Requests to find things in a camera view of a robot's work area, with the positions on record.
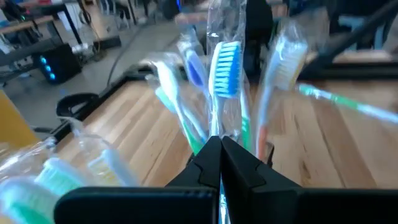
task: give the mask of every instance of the blue light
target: blue light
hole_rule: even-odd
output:
[[[47,63],[47,60],[46,60],[43,56],[40,57],[40,61],[41,61],[43,64],[46,64],[46,63]]]

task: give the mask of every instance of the toothbrush head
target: toothbrush head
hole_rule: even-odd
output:
[[[161,86],[157,87],[155,90],[155,94],[158,99],[164,104],[164,106],[171,112],[176,113],[173,103],[169,100],[169,98],[164,93]]]
[[[58,196],[88,185],[88,181],[74,167],[58,158],[45,161],[44,169],[35,182]]]
[[[191,49],[185,52],[187,58],[187,75],[188,79],[200,89],[206,86],[206,68],[200,60],[198,54]]]
[[[237,97],[241,79],[241,43],[220,42],[211,59],[209,92],[211,96]]]
[[[160,85],[171,102],[178,98],[178,81],[175,77],[175,70],[165,62],[154,62],[159,75]]]
[[[57,199],[28,177],[11,177],[0,184],[1,213],[16,223],[53,224]]]
[[[116,150],[105,149],[100,157],[89,162],[87,166],[100,185],[137,185],[137,180]]]
[[[281,90],[290,90],[295,85],[308,52],[306,42],[295,42],[279,37],[267,68],[266,85],[269,82]]]

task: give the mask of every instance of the white bristles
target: white bristles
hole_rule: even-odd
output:
[[[50,158],[44,163],[44,170],[35,182],[56,195],[63,195],[87,183],[74,167],[58,158]]]
[[[239,92],[239,69],[241,68],[239,48],[240,42],[217,44],[210,70],[209,91],[211,95],[216,93],[220,97],[234,98]]]
[[[308,46],[306,44],[288,44],[283,47],[279,54],[279,64],[274,70],[274,86],[281,90],[289,90],[295,84],[301,72],[307,55]]]

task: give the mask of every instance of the blue toothbrush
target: blue toothbrush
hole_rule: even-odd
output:
[[[211,59],[209,93],[213,101],[210,136],[223,133],[222,113],[225,100],[238,98],[241,79],[241,43],[220,42]]]

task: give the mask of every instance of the green toothbrush handle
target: green toothbrush handle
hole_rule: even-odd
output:
[[[243,148],[251,152],[251,125],[247,118],[242,118],[242,142]]]
[[[188,144],[191,147],[191,150],[193,151],[193,154],[197,155],[199,153],[200,149],[202,149],[202,147],[205,144],[203,144],[200,141],[197,141],[197,139],[194,137],[194,135],[189,131],[189,128],[185,121],[182,123],[182,128],[184,130],[185,137],[188,140]]]
[[[242,142],[243,147],[251,152],[251,125],[250,125],[250,112],[249,112],[249,105],[246,99],[246,94],[244,92],[244,88],[242,88],[241,92],[241,111],[242,111]]]

